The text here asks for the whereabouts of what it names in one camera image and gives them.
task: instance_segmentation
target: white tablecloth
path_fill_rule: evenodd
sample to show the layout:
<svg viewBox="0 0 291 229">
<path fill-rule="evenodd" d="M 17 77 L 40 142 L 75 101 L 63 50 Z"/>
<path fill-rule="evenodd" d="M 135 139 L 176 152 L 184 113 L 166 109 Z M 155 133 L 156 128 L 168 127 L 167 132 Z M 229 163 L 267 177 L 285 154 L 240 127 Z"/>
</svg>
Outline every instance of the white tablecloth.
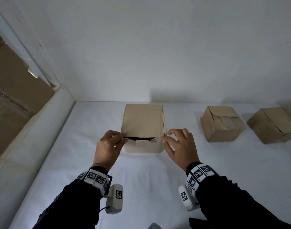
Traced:
<svg viewBox="0 0 291 229">
<path fill-rule="evenodd" d="M 125 104 L 75 104 L 10 228 L 32 228 L 39 214 L 64 186 L 92 164 L 96 143 L 103 134 L 109 129 L 120 131 Z M 207 105 L 216 104 L 163 103 L 167 129 L 187 128 L 194 135 L 201 162 L 238 183 L 279 219 L 291 223 L 291 159 L 288 154 L 291 147 L 282 143 L 264 145 L 248 126 L 234 142 L 208 143 L 200 124 Z M 245 122 L 259 108 L 274 107 L 223 105 L 234 107 Z M 205 219 L 200 209 L 185 210 L 178 186 L 184 185 L 186 175 L 165 151 L 161 154 L 122 151 L 109 174 L 113 176 L 113 183 L 124 187 L 123 210 L 116 215 L 102 211 L 99 229 L 146 229 L 153 222 L 163 229 L 183 229 L 189 228 L 188 217 Z M 105 199 L 101 200 L 101 207 L 104 206 Z"/>
</svg>

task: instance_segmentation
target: cardboard box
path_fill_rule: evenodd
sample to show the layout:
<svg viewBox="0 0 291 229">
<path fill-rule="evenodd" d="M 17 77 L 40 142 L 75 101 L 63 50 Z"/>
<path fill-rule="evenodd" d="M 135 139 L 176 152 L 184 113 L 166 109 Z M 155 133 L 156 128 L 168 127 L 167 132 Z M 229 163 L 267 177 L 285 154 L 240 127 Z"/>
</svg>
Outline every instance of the cardboard box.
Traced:
<svg viewBox="0 0 291 229">
<path fill-rule="evenodd" d="M 201 123 L 208 142 L 234 141 L 246 128 L 231 107 L 207 106 Z"/>
<path fill-rule="evenodd" d="M 54 92 L 0 37 L 0 155 Z"/>
<path fill-rule="evenodd" d="M 163 106 L 157 104 L 127 104 L 121 132 L 126 132 L 127 153 L 161 153 L 160 135 L 166 135 Z"/>
<path fill-rule="evenodd" d="M 291 116 L 282 107 L 261 108 L 247 124 L 264 144 L 286 142 L 291 139 Z"/>
</svg>

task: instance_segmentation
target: black cable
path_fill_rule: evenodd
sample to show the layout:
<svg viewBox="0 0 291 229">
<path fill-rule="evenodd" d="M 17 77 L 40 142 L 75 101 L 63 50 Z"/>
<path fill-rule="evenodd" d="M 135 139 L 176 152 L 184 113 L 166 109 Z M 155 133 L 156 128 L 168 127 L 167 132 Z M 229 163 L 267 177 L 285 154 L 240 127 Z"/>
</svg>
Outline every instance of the black cable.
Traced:
<svg viewBox="0 0 291 229">
<path fill-rule="evenodd" d="M 102 210 L 104 210 L 104 209 L 109 209 L 109 206 L 106 206 L 106 207 L 102 208 L 102 209 L 99 211 L 99 213 L 100 213 Z"/>
</svg>

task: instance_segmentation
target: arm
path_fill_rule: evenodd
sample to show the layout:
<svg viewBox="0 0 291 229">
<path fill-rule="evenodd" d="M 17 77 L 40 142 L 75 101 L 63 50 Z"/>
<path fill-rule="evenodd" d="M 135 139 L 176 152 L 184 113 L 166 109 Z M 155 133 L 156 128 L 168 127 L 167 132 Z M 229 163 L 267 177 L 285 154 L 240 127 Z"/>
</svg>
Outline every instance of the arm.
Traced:
<svg viewBox="0 0 291 229">
<path fill-rule="evenodd" d="M 201 164 L 193 139 L 187 129 L 171 129 L 178 139 L 162 136 L 164 147 L 170 158 L 188 176 L 189 172 Z M 277 219 L 270 211 L 256 202 L 246 191 L 241 190 L 225 176 L 206 177 L 196 191 L 196 198 L 201 211 L 213 228 L 241 227 L 280 227 L 291 228 L 291 225 Z"/>
<path fill-rule="evenodd" d="M 97 143 L 90 169 L 107 175 L 115 164 L 123 145 L 125 133 L 109 130 Z M 40 215 L 33 229 L 92 228 L 99 220 L 100 190 L 83 180 L 74 180 L 65 186 L 54 202 Z"/>
</svg>

